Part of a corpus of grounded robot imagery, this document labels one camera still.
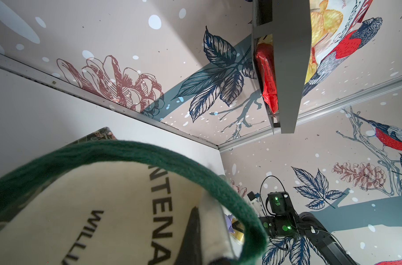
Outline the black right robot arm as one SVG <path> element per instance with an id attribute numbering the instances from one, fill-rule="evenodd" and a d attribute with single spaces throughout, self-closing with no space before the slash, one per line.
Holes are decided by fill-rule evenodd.
<path id="1" fill-rule="evenodd" d="M 287 192 L 269 193 L 261 207 L 269 211 L 259 217 L 268 235 L 263 265 L 281 265 L 286 258 L 293 265 L 309 265 L 311 251 L 326 265 L 356 264 L 314 215 L 295 211 Z"/>

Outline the cream green-handled tote bag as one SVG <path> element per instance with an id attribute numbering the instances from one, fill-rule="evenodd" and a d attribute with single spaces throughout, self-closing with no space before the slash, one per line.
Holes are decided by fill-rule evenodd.
<path id="1" fill-rule="evenodd" d="M 266 246 L 229 184 L 159 146 L 88 141 L 0 178 L 0 265 L 253 265 Z"/>

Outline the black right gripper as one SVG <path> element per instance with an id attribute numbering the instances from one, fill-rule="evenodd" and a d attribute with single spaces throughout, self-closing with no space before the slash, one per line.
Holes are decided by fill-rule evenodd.
<path id="1" fill-rule="evenodd" d="M 247 202 L 259 217 L 266 233 L 271 238 L 289 237 L 297 239 L 298 215 L 286 191 L 267 195 L 266 202 L 261 202 L 259 193 L 249 192 Z"/>

